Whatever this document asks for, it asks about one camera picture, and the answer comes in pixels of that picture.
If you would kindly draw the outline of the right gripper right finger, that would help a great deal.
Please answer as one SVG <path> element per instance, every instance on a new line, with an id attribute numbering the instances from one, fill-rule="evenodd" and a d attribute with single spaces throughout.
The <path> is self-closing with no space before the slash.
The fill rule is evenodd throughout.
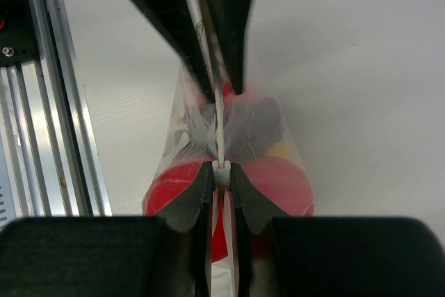
<path id="1" fill-rule="evenodd" d="M 297 217 L 231 167 L 237 296 L 443 296 L 444 251 L 406 217 Z"/>

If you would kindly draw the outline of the small red tomato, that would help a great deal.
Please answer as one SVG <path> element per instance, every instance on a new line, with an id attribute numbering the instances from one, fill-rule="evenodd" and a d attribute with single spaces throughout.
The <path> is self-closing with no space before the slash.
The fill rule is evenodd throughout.
<path id="1" fill-rule="evenodd" d="M 292 216 L 311 216 L 314 195 L 304 170 L 275 156 L 263 156 L 243 167 L 261 193 Z"/>

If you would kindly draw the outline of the dark grape bunch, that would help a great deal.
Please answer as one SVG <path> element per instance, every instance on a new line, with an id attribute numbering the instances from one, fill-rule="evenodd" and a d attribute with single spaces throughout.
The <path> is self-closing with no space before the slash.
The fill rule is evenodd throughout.
<path id="1" fill-rule="evenodd" d="M 215 159 L 216 107 L 198 108 L 191 114 L 190 143 L 186 149 L 199 156 Z M 243 99 L 235 97 L 224 110 L 226 160 L 245 164 L 265 155 L 283 137 L 279 104 L 272 97 Z"/>

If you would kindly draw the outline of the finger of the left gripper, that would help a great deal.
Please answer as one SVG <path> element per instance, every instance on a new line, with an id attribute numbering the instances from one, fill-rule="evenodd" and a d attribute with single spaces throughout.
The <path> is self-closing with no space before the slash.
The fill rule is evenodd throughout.
<path id="1" fill-rule="evenodd" d="M 245 30 L 252 0 L 206 0 L 213 31 L 235 94 L 244 92 Z"/>
<path id="2" fill-rule="evenodd" d="M 207 102 L 215 95 L 187 0 L 130 0 L 181 58 Z"/>

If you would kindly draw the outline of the yellow pear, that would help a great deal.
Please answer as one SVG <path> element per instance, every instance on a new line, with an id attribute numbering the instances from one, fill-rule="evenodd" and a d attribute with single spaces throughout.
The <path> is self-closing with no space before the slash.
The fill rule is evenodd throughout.
<path id="1" fill-rule="evenodd" d="M 289 151 L 288 145 L 280 141 L 272 146 L 266 153 L 266 156 L 274 156 L 281 159 L 292 160 L 292 154 Z"/>

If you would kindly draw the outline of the clear dotted zip bag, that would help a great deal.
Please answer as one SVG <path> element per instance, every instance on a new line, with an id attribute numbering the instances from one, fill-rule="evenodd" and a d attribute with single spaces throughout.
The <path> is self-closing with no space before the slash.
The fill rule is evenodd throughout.
<path id="1" fill-rule="evenodd" d="M 202 164 L 229 161 L 236 190 L 219 190 L 212 232 L 213 262 L 232 258 L 234 284 L 251 296 L 277 291 L 269 242 L 262 234 L 274 217 L 310 216 L 314 196 L 280 105 L 266 93 L 244 88 L 245 30 L 252 0 L 199 0 L 202 19 L 193 44 L 206 45 L 216 80 L 207 103 L 185 64 L 177 85 L 168 140 L 143 213 L 169 207 L 196 178 Z"/>

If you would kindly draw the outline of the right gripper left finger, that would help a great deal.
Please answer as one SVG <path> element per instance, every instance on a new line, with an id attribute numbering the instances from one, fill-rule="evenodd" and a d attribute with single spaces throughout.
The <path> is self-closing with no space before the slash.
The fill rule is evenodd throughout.
<path id="1" fill-rule="evenodd" d="M 39 217 L 1 232 L 2 296 L 209 296 L 213 171 L 153 216 Z"/>

